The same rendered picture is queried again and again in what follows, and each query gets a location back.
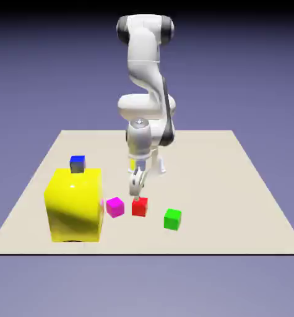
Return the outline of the small green cube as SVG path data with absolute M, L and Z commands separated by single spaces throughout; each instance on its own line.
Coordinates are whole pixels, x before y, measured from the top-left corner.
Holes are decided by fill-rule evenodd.
M 167 209 L 163 220 L 164 228 L 177 231 L 181 223 L 181 215 L 182 213 L 179 210 Z

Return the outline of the small red cube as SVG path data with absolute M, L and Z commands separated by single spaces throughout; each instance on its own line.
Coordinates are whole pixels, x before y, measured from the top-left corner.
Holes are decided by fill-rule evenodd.
M 139 199 L 133 199 L 132 201 L 132 215 L 145 217 L 148 208 L 148 199 L 140 197 Z

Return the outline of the large yellow box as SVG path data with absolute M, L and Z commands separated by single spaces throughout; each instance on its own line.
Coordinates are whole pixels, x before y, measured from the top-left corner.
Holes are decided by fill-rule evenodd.
M 53 242 L 100 240 L 104 204 L 99 168 L 86 168 L 82 173 L 56 169 L 44 200 Z

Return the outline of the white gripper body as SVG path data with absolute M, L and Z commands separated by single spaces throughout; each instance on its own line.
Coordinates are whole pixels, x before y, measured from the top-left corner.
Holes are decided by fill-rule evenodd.
M 129 194 L 134 198 L 139 198 L 141 190 L 144 187 L 145 171 L 139 167 L 136 168 L 130 175 L 129 179 Z

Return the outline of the small blue cube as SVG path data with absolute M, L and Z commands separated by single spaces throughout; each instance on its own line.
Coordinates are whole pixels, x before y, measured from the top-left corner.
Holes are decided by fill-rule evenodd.
M 71 173 L 83 173 L 85 170 L 85 156 L 72 155 L 69 161 Z

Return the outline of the small magenta cube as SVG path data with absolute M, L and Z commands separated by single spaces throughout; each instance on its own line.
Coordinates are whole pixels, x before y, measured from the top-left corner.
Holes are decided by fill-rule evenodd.
M 106 211 L 112 217 L 119 217 L 124 214 L 124 202 L 119 197 L 106 201 Z

